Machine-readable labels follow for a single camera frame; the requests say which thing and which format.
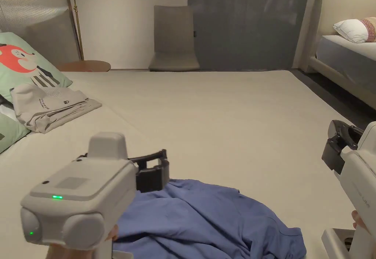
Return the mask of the person's right hand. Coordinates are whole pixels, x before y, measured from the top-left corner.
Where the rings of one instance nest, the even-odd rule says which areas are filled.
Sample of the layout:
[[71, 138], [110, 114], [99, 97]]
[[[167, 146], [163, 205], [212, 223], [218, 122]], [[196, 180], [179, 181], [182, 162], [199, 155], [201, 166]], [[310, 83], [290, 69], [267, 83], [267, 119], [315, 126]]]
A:
[[353, 228], [356, 229], [357, 227], [362, 227], [365, 229], [365, 224], [362, 220], [362, 218], [360, 217], [359, 213], [354, 210], [352, 213], [351, 213], [351, 216], [353, 218]]

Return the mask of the person's left hand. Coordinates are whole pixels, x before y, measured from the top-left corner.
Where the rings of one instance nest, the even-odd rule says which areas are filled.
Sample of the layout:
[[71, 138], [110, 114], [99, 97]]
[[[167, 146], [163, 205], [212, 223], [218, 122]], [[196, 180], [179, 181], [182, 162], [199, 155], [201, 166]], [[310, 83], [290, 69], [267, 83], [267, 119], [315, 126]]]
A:
[[[105, 241], [113, 241], [118, 238], [119, 227], [115, 225], [109, 232]], [[48, 248], [46, 259], [92, 259], [95, 249], [93, 250], [75, 250], [68, 249], [60, 245], [51, 244]]]

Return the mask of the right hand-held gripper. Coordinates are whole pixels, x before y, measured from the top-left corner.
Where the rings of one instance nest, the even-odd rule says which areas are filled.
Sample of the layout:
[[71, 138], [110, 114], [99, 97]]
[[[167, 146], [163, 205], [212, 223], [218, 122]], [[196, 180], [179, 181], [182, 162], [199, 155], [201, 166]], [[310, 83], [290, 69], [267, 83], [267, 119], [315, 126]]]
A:
[[376, 242], [376, 124], [365, 130], [332, 120], [322, 160], [334, 172], [365, 229], [326, 229], [321, 237], [330, 259], [373, 259]]

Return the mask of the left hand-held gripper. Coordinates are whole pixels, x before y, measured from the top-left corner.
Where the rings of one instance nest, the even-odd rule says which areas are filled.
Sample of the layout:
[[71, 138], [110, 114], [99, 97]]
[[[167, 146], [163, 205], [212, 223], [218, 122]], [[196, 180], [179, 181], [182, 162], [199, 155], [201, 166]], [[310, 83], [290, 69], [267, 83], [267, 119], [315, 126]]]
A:
[[78, 156], [21, 200], [27, 242], [93, 250], [95, 259], [132, 259], [105, 241], [137, 192], [160, 191], [169, 182], [167, 150], [129, 158], [125, 136], [100, 132]]

